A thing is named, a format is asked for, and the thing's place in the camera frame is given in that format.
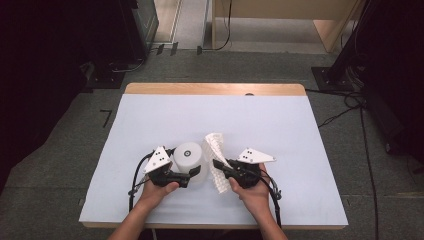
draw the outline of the hand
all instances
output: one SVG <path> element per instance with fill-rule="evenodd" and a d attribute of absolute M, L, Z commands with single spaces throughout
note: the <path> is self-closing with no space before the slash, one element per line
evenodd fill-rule
<path fill-rule="evenodd" d="M 259 164 L 259 168 L 266 172 L 266 168 L 263 163 Z M 232 177 L 229 178 L 229 181 L 233 192 L 239 195 L 239 199 L 243 201 L 247 210 L 249 210 L 253 216 L 257 216 L 264 211 L 270 211 L 268 200 L 269 190 L 262 181 L 259 181 L 256 186 L 248 189 L 243 189 L 240 187 L 238 182 Z"/>
<path fill-rule="evenodd" d="M 177 182 L 171 182 L 165 187 L 159 187 L 152 183 L 152 181 L 147 181 L 144 184 L 143 193 L 138 200 L 137 206 L 143 206 L 149 212 L 159 205 L 162 199 L 169 193 L 175 191 L 179 188 Z"/>
<path fill-rule="evenodd" d="M 143 193 L 137 204 L 109 237 L 109 240 L 138 239 L 150 211 L 157 207 L 166 195 L 175 191 L 177 188 L 179 188 L 179 184 L 176 182 L 171 182 L 165 187 L 158 187 L 151 181 L 147 181 L 144 184 Z"/>

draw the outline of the white tape roll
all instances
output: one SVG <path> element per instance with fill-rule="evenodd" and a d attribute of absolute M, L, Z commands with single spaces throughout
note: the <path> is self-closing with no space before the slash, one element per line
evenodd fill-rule
<path fill-rule="evenodd" d="M 174 162 L 182 173 L 189 173 L 191 169 L 199 165 L 202 166 L 200 173 L 190 180 L 193 182 L 203 181 L 208 173 L 202 148 L 194 142 L 188 142 L 178 146 L 174 152 Z"/>

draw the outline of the black stand leg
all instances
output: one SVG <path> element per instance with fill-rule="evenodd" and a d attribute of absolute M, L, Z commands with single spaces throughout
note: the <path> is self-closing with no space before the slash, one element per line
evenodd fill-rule
<path fill-rule="evenodd" d="M 331 81 L 328 77 L 329 67 L 312 67 L 312 73 L 314 74 L 315 81 L 318 84 L 318 88 L 321 91 L 342 91 L 352 92 L 353 86 L 350 81 L 342 79 L 340 81 Z"/>

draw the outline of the forearm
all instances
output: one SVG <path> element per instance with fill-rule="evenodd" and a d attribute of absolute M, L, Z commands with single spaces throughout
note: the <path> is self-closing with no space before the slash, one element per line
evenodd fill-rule
<path fill-rule="evenodd" d="M 108 239 L 138 239 L 149 213 L 149 209 L 137 204 Z"/>
<path fill-rule="evenodd" d="M 253 217 L 259 225 L 264 240 L 287 240 L 270 211 L 254 214 Z"/>

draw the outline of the table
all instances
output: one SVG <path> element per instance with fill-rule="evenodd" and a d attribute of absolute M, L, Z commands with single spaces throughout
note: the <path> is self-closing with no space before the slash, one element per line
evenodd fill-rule
<path fill-rule="evenodd" d="M 303 86 L 224 83 L 129 84 L 79 221 L 86 227 L 118 226 L 128 212 L 127 193 L 138 161 L 159 145 L 201 143 L 210 132 L 224 134 L 227 158 L 236 158 L 247 146 L 277 158 L 266 167 L 282 190 L 285 229 L 348 224 Z M 218 194 L 211 178 L 167 196 L 146 227 L 257 228 L 237 195 Z"/>
<path fill-rule="evenodd" d="M 212 2 L 212 48 L 216 48 L 215 18 L 228 18 L 231 0 Z M 231 18 L 311 19 L 327 52 L 332 52 L 348 21 L 363 0 L 232 0 Z"/>

